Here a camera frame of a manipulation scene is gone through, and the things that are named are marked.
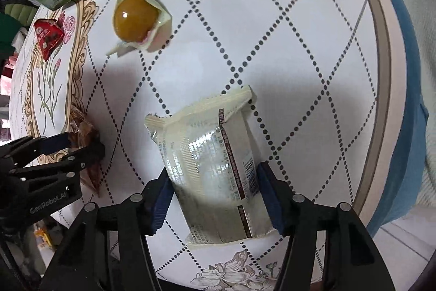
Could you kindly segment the small red snack packet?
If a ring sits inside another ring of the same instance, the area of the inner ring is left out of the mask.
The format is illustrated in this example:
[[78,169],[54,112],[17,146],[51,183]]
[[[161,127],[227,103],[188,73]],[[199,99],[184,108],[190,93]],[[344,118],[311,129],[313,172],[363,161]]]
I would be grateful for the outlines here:
[[63,42],[62,22],[56,19],[38,19],[34,28],[42,58],[48,61],[53,51]]

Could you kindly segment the white bread snack packet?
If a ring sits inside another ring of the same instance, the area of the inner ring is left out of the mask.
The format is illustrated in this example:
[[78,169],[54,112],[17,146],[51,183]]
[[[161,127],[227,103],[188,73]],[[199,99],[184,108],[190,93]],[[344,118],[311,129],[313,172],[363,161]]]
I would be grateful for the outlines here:
[[170,117],[145,118],[191,244],[226,244],[263,237],[273,229],[243,117],[252,96],[250,87],[243,86],[199,100]]

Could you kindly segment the yellow jelly cup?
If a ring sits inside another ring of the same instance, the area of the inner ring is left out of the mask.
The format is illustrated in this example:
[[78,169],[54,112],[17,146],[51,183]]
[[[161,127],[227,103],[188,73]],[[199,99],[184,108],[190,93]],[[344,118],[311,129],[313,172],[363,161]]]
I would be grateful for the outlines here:
[[112,15],[117,43],[107,55],[122,56],[134,49],[154,52],[172,32],[172,16],[159,0],[117,0]]

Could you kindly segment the blue bed blanket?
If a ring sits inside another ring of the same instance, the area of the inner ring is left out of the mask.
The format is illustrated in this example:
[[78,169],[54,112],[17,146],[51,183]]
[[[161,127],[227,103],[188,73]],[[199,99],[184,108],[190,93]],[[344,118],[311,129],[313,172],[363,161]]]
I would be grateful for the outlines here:
[[367,230],[375,236],[381,226],[408,214],[414,206],[426,160],[426,125],[429,117],[421,90],[420,51],[404,0],[391,0],[401,27],[406,53],[407,92],[398,140],[386,184]]

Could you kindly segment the pile of clothes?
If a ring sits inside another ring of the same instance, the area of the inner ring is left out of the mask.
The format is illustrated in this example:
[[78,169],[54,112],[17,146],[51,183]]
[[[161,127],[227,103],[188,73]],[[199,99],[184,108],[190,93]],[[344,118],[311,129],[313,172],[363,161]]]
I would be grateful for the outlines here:
[[31,0],[1,0],[1,75],[12,77],[37,10],[38,4]]

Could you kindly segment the white patterned tablecloth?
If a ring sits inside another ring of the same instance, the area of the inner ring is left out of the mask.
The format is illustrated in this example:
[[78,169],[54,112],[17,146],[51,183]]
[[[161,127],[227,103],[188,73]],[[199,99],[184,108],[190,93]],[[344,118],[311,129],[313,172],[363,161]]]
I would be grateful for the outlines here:
[[11,133],[50,137],[79,114],[106,149],[100,190],[118,205],[168,171],[175,195],[148,238],[154,271],[198,290],[273,290],[287,238],[256,168],[291,192],[352,205],[369,224],[400,136],[406,54],[391,0],[77,0],[50,60],[29,32],[13,75]]

